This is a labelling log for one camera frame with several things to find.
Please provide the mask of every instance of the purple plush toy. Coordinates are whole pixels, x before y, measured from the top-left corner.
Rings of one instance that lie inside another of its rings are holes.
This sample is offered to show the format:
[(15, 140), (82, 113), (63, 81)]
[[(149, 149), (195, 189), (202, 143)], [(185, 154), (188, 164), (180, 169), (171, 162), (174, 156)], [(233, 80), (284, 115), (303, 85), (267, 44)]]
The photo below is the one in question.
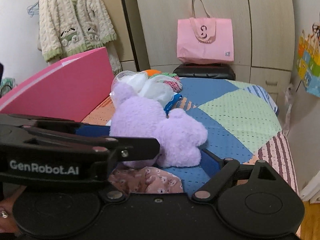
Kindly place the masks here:
[(110, 136), (156, 138), (160, 154), (153, 160), (131, 161), (124, 164), (133, 169), (152, 166), (192, 167), (201, 160), (200, 150), (208, 131), (183, 109), (173, 109), (167, 118), (161, 104), (139, 97), (130, 85), (114, 87), (116, 112), (112, 117)]

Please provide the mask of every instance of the drawer handle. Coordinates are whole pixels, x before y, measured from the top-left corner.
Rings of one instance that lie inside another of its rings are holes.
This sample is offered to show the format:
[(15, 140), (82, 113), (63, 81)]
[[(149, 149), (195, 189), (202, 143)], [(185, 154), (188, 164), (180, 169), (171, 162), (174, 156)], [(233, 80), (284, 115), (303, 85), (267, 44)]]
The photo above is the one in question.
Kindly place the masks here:
[(267, 86), (276, 87), (276, 86), (278, 85), (278, 82), (268, 82), (268, 81), (266, 80), (266, 85), (267, 85)]

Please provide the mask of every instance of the wooden floor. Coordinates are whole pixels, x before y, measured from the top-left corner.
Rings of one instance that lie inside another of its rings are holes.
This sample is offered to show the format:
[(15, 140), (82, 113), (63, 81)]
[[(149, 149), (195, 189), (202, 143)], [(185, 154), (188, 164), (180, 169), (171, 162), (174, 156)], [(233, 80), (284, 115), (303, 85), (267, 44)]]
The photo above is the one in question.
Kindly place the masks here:
[(302, 240), (320, 240), (320, 203), (304, 202), (305, 216), (301, 224)]

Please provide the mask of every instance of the patchwork bedsheet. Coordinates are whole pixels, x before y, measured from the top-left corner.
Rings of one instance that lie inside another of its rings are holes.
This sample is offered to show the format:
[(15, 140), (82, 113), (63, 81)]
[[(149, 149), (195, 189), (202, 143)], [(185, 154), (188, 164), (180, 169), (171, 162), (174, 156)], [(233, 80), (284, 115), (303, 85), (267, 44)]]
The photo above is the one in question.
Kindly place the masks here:
[[(277, 107), (263, 88), (219, 79), (183, 78), (181, 82), (184, 98), (175, 107), (208, 129), (208, 140), (201, 148), (240, 163), (265, 160), (297, 192), (288, 140), (276, 117)], [(114, 111), (107, 98), (83, 122), (105, 125)], [(209, 180), (200, 166), (165, 170), (181, 178), (188, 194)]]

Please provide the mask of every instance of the orange object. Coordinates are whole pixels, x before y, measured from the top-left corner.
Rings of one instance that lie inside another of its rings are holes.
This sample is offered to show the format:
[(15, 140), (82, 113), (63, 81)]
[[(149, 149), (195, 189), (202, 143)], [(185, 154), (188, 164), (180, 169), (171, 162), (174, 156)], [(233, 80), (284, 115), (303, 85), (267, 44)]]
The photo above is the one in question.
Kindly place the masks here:
[(160, 74), (161, 73), (161, 71), (156, 70), (156, 69), (147, 69), (147, 70), (145, 70), (145, 72), (147, 72), (149, 77), (151, 77), (154, 74)]

